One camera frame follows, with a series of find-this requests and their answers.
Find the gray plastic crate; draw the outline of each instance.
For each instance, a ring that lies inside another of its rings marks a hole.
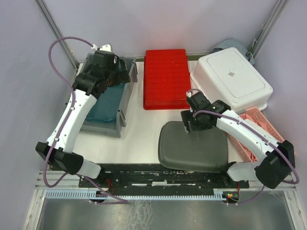
[[[82,66],[81,71],[88,65],[93,58],[93,54],[89,54],[86,57],[85,63]],[[120,104],[117,110],[116,119],[109,122],[93,122],[93,121],[84,121],[81,130],[90,131],[95,133],[101,133],[112,137],[120,138],[121,128],[126,126],[126,112],[128,108],[129,99],[132,93],[133,85],[138,81],[137,78],[137,68],[135,59],[125,58],[126,66],[129,71],[129,76],[131,82],[126,83],[124,87],[124,92],[120,100]]]

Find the gray wall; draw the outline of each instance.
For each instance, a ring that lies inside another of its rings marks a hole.
[[[280,134],[294,144],[307,211],[307,1],[292,0],[256,59],[256,68],[273,87],[266,115]]]
[[[22,229],[43,161],[35,152],[64,109],[68,90],[48,63],[55,39],[33,0],[0,2],[0,229]],[[73,69],[60,48],[64,76]]]
[[[248,46],[277,0],[45,0],[64,36],[97,45],[110,43],[118,55],[148,49],[208,51],[236,38]],[[78,61],[86,47],[69,42]]]

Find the red container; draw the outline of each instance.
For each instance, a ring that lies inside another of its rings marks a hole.
[[[189,109],[186,92],[190,88],[188,59],[184,49],[146,51],[144,109]]]

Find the gray floor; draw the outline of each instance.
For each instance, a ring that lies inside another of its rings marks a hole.
[[[255,193],[241,192],[242,200]],[[95,206],[85,200],[46,199],[39,230],[294,230],[283,192],[252,203],[131,201]]]

